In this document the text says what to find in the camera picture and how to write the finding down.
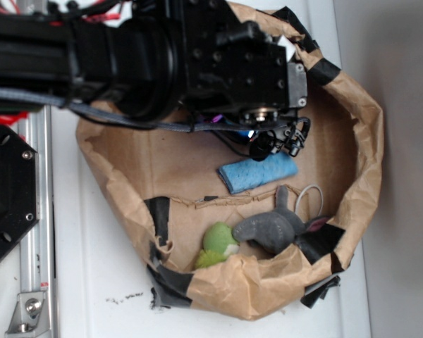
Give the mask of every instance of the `gray wall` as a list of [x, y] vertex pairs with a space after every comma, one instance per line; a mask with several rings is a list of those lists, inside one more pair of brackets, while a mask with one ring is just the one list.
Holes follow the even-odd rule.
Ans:
[[334, 4], [343, 69], [386, 116], [381, 203], [363, 239], [372, 335], [423, 337], [423, 1]]

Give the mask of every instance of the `brown paper bag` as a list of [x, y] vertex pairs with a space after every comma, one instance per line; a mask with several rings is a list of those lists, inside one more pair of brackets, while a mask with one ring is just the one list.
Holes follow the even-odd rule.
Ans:
[[[134, 131], [82, 120], [77, 137], [161, 301], [254, 320], [349, 266], [378, 204], [383, 117], [358, 83], [323, 58], [288, 9], [274, 17], [231, 6], [240, 21], [256, 20], [265, 32], [298, 43], [296, 57], [310, 78], [308, 105], [300, 115], [312, 120], [306, 147], [295, 159], [298, 175], [230, 196], [216, 170], [242, 158], [212, 134]], [[114, 110], [106, 103], [99, 107]], [[293, 209], [298, 192], [312, 183], [324, 192], [323, 214], [333, 216], [328, 224], [341, 230], [333, 252], [311, 261], [296, 244], [275, 257], [242, 248], [224, 263], [193, 271], [209, 226], [216, 221], [235, 225], [272, 210], [280, 184], [289, 188]], [[318, 205], [318, 195], [310, 191], [299, 216], [314, 217]]]

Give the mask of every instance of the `green ball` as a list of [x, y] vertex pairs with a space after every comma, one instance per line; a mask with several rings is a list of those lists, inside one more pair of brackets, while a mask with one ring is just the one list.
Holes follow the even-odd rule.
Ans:
[[216, 222], [205, 232], [203, 244], [204, 250], [212, 250], [225, 256], [235, 254], [239, 245], [232, 236], [232, 228], [224, 222]]
[[209, 266], [224, 262], [226, 259], [227, 257], [222, 253], [211, 250], [201, 250], [195, 264], [195, 269], [208, 268]]

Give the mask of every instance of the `blue sponge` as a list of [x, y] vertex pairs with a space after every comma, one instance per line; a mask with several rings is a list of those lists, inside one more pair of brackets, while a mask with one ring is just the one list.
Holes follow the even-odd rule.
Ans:
[[297, 173], [296, 163], [283, 152], [270, 155], [261, 162], [249, 159], [223, 165], [218, 169], [218, 174], [231, 194], [254, 189]]

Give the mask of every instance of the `black metal plate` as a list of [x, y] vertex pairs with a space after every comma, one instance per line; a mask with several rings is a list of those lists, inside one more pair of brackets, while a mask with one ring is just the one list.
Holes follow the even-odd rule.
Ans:
[[0, 125], [0, 261], [37, 222], [37, 153]]

